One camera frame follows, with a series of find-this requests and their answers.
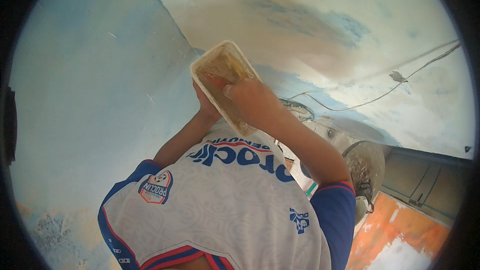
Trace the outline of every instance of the red stripe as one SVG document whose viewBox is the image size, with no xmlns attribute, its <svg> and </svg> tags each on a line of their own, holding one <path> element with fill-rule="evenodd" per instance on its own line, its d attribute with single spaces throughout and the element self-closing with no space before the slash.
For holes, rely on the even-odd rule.
<svg viewBox="0 0 480 270">
<path fill-rule="evenodd" d="M 327 189 L 332 189 L 332 188 L 342 188 L 342 189 L 348 190 L 348 191 L 350 191 L 350 193 L 352 193 L 353 196 L 355 196 L 355 191 L 352 191 L 352 189 L 350 189 L 346 186 L 343 186 L 343 185 L 328 185 L 328 186 L 325 186 L 325 187 L 322 187 L 322 188 L 318 188 L 315 191 L 315 193 L 317 193 L 319 191 L 327 190 Z"/>
<path fill-rule="evenodd" d="M 237 143 L 229 143 L 229 142 L 220 142 L 220 143 L 213 143 L 213 142 L 210 142 L 210 141 L 207 141 L 207 142 L 204 142 L 203 144 L 205 143 L 210 143 L 210 144 L 213 144 L 213 145 L 228 145 L 228 146 L 240 146 L 240 145 L 245 145 L 253 150 L 256 150 L 258 152 L 261 152 L 261 153 L 271 153 L 272 151 L 271 150 L 267 150 L 267 149 L 258 149 L 257 147 L 253 147 L 253 146 L 250 146 L 246 143 L 243 143 L 243 142 L 237 142 Z"/>
<path fill-rule="evenodd" d="M 347 186 L 349 186 L 349 187 L 350 187 L 350 188 L 351 188 L 351 189 L 352 189 L 352 190 L 355 192 L 355 189 L 353 188 L 353 185 L 352 185 L 351 183 L 349 183 L 349 182 L 346 182 L 346 181 L 344 181 L 344 180 L 342 180 L 342 181 L 339 181 L 338 183 L 339 183 L 339 184 L 344 184 L 344 185 L 347 185 Z"/>
<path fill-rule="evenodd" d="M 185 246 L 179 247 L 177 249 L 173 249 L 171 251 L 168 251 L 168 252 L 162 253 L 160 255 L 154 256 L 151 259 L 144 262 L 143 265 L 141 266 L 140 270 L 145 269 L 146 267 L 150 266 L 152 263 L 158 261 L 159 259 L 168 258 L 172 255 L 176 255 L 176 254 L 185 252 L 185 251 L 190 250 L 192 248 L 193 248 L 192 246 L 185 245 Z"/>
<path fill-rule="evenodd" d="M 142 162 L 142 163 L 143 163 L 143 162 L 151 162 L 151 163 L 157 165 L 158 167 L 160 167 L 160 168 L 162 169 L 162 166 L 160 166 L 159 163 L 157 163 L 157 162 L 154 161 L 153 159 L 144 159 L 144 160 L 142 160 L 141 162 Z"/>
<path fill-rule="evenodd" d="M 127 245 L 127 243 L 125 243 L 112 229 L 112 227 L 110 226 L 110 222 L 109 222 L 109 219 L 107 218 L 107 212 L 105 212 L 105 207 L 102 206 L 102 211 L 103 211 L 103 214 L 105 215 L 105 221 L 106 221 L 106 225 L 108 226 L 108 229 L 110 230 L 110 232 L 112 233 L 112 235 L 118 240 L 120 241 L 120 243 L 122 243 L 127 249 L 128 251 L 131 253 L 131 255 L 133 255 L 133 258 L 135 259 L 135 263 L 137 264 L 137 267 L 140 267 L 140 265 L 138 264 L 137 262 L 137 257 L 135 256 L 135 253 L 130 249 L 130 247 Z"/>
<path fill-rule="evenodd" d="M 224 258 L 223 256 L 220 256 L 220 261 L 222 261 L 223 265 L 227 268 L 227 270 L 235 270 L 231 263 L 229 262 L 229 260 L 227 260 L 226 258 Z"/>
<path fill-rule="evenodd" d="M 205 256 L 207 257 L 207 261 L 210 264 L 210 267 L 212 267 L 212 270 L 220 270 L 217 263 L 213 260 L 213 257 L 211 254 L 205 253 Z"/>
<path fill-rule="evenodd" d="M 171 261 L 167 261 L 165 263 L 161 263 L 161 264 L 158 264 L 156 265 L 155 267 L 153 268 L 150 268 L 150 270 L 158 270 L 158 269 L 162 269 L 162 268 L 165 268 L 165 267 L 169 267 L 169 266 L 174 266 L 174 265 L 179 265 L 179 264 L 182 264 L 182 263 L 186 263 L 186 262 L 190 262 L 190 261 L 193 261 L 195 259 L 198 259 L 199 257 L 201 257 L 202 255 L 204 255 L 204 252 L 202 251 L 199 251 L 199 252 L 196 252 L 192 255 L 189 255 L 189 256 L 186 256 L 186 257 L 182 257 L 182 258 L 179 258 L 179 259 L 174 259 L 174 260 L 171 260 Z"/>
</svg>

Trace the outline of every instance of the electrical wire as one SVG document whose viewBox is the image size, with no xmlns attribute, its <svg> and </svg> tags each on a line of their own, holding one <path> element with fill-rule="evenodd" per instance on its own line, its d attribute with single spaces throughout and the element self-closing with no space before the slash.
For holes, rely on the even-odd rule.
<svg viewBox="0 0 480 270">
<path fill-rule="evenodd" d="M 293 100 L 287 100 L 287 99 L 280 99 L 280 101 L 282 102 L 282 104 L 287 108 L 289 109 L 290 111 L 295 111 L 293 109 L 291 109 L 291 107 L 298 107 L 298 108 L 302 108 L 302 109 L 305 109 L 309 114 L 310 116 L 309 117 L 305 117 L 305 119 L 301 120 L 301 122 L 305 122 L 307 120 L 314 120 L 315 119 L 315 113 L 314 111 L 312 111 L 310 108 L 308 108 L 306 105 L 304 104 L 301 104 L 300 102 L 296 102 L 296 101 L 293 101 Z M 298 117 L 301 118 L 302 116 L 300 116 L 300 112 L 298 111 L 295 111 L 298 113 Z"/>
<path fill-rule="evenodd" d="M 458 43 L 457 45 L 453 46 L 452 48 L 450 48 L 448 51 L 444 52 L 443 54 L 429 60 L 426 64 L 424 64 L 422 67 L 420 67 L 419 69 L 415 70 L 412 74 L 410 74 L 409 76 L 407 76 L 405 79 L 403 79 L 403 81 L 399 82 L 396 86 L 394 86 L 390 91 L 388 91 L 387 93 L 373 99 L 373 100 L 370 100 L 368 102 L 364 102 L 364 103 L 361 103 L 361 104 L 357 104 L 357 105 L 354 105 L 352 107 L 349 107 L 349 108 L 346 108 L 346 109 L 340 109 L 340 110 L 336 110 L 336 109 L 332 109 L 332 108 L 329 108 L 327 105 L 321 103 L 320 101 L 318 101 L 317 99 L 315 99 L 315 97 L 313 97 L 312 95 L 310 95 L 309 93 L 311 93 L 310 91 L 307 91 L 307 92 L 303 92 L 303 93 L 300 93 L 300 94 L 297 94 L 293 97 L 290 97 L 290 98 L 287 98 L 287 99 L 283 99 L 285 101 L 291 101 L 292 99 L 300 96 L 300 95 L 307 95 L 308 97 L 310 97 L 311 99 L 315 100 L 316 103 L 318 103 L 319 105 L 321 105 L 322 107 L 324 107 L 325 109 L 329 110 L 329 111 L 333 111 L 333 112 L 343 112 L 343 111 L 348 111 L 348 110 L 351 110 L 351 109 L 355 109 L 357 107 L 361 107 L 363 105 L 368 105 L 368 104 L 371 104 L 385 96 L 387 96 L 388 94 L 390 94 L 393 90 L 395 90 L 396 88 L 398 88 L 402 83 L 404 83 L 406 80 L 408 80 L 410 77 L 412 77 L 412 75 L 414 75 L 415 73 L 419 72 L 420 70 L 424 69 L 425 67 L 427 67 L 428 65 L 430 65 L 431 63 L 434 63 L 438 60 L 441 60 L 443 59 L 444 57 L 448 56 L 449 54 L 451 54 L 453 51 L 455 51 L 457 48 L 459 48 L 461 45 L 460 43 Z"/>
</svg>

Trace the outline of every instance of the blue wall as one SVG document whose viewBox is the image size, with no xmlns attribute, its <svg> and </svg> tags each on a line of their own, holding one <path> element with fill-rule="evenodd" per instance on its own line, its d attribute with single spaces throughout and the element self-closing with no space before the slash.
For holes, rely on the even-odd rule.
<svg viewBox="0 0 480 270">
<path fill-rule="evenodd" d="M 18 143 L 10 171 L 51 268 L 116 267 L 98 208 L 197 111 L 194 58 L 159 0 L 38 1 L 13 57 Z"/>
</svg>

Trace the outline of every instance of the jersey logo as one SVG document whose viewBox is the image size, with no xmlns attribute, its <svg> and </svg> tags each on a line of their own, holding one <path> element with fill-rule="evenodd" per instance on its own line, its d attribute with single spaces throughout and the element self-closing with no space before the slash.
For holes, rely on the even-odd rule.
<svg viewBox="0 0 480 270">
<path fill-rule="evenodd" d="M 303 234 L 305 231 L 305 227 L 310 225 L 310 221 L 308 218 L 308 213 L 299 214 L 293 208 L 290 208 L 290 220 L 297 224 L 297 231 L 298 234 Z"/>
<path fill-rule="evenodd" d="M 149 175 L 138 188 L 138 194 L 148 203 L 165 204 L 173 184 L 172 173 L 168 170 L 158 176 Z"/>
</svg>

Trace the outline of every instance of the person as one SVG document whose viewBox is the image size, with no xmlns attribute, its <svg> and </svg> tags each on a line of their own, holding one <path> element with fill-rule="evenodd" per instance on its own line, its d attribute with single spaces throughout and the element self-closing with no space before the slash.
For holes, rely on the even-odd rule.
<svg viewBox="0 0 480 270">
<path fill-rule="evenodd" d="M 344 269 L 355 191 L 340 153 L 257 79 L 223 89 L 259 129 L 241 138 L 194 82 L 200 110 L 153 159 L 106 195 L 98 214 L 123 269 Z M 271 137 L 319 187 L 310 201 Z"/>
</svg>

